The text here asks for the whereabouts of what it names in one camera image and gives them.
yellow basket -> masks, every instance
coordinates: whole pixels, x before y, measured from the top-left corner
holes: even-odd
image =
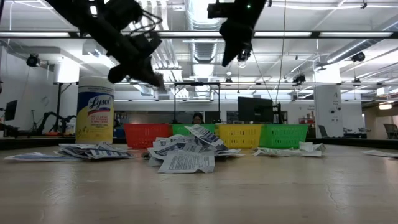
[[[261,124],[220,124],[216,135],[230,149],[252,149],[259,146]]]

wooden table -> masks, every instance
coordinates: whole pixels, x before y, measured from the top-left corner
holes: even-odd
[[[158,174],[141,158],[1,160],[0,223],[398,223],[398,160],[327,148],[321,159],[246,151],[212,174]]]

lysol logo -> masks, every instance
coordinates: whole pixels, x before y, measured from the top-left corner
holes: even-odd
[[[112,97],[107,95],[96,96],[88,100],[88,116],[97,112],[111,111]]]

red basket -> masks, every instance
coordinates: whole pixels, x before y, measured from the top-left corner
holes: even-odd
[[[125,124],[127,145],[134,149],[152,147],[156,137],[170,137],[172,128],[168,124]]]

green basket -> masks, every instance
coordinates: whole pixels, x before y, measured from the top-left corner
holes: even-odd
[[[191,132],[188,131],[185,126],[193,126],[193,124],[173,124],[172,129],[173,129],[173,135],[174,134],[181,134],[184,136],[190,135]],[[200,126],[206,128],[212,133],[215,133],[216,131],[216,125],[215,124],[201,124]]]
[[[308,125],[267,124],[262,127],[259,147],[273,149],[299,148],[305,142]]]

